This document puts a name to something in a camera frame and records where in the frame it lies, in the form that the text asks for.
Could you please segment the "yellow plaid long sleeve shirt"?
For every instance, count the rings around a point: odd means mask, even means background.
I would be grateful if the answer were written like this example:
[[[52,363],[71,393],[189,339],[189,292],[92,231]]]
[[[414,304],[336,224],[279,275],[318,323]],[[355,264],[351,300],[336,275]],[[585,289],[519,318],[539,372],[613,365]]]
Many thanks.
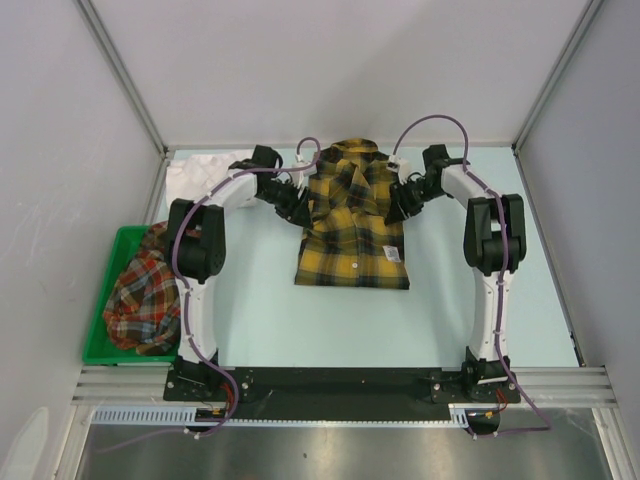
[[[295,284],[410,288],[403,224],[385,223],[397,181],[388,159],[360,138],[321,151],[308,180],[311,226],[303,230]]]

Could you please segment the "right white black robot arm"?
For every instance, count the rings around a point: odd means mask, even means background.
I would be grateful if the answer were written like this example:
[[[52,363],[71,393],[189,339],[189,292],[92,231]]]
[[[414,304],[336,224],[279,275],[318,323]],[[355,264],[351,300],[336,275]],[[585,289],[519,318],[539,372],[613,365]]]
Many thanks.
[[[448,197],[464,207],[463,255],[475,285],[474,324],[460,372],[451,380],[433,380],[460,388],[465,399],[507,401],[515,388],[507,342],[507,304],[511,281],[527,253],[524,200],[502,195],[469,166],[452,158],[444,145],[423,151],[424,173],[397,154],[387,169],[397,175],[390,186],[389,225],[421,212],[425,203]]]

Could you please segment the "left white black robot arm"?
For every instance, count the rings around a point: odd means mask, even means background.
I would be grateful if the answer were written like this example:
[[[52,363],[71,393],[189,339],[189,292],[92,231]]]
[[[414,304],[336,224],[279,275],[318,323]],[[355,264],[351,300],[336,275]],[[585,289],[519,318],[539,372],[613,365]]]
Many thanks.
[[[218,364],[214,326],[216,279],[226,261],[226,218],[254,200],[275,207],[285,220],[308,226],[304,185],[318,160],[295,155],[285,166],[273,148],[208,155],[204,164],[189,160],[182,182],[168,180],[169,218],[166,261],[176,278],[180,301],[180,341],[166,380],[165,396],[179,393],[207,400],[234,381]]]

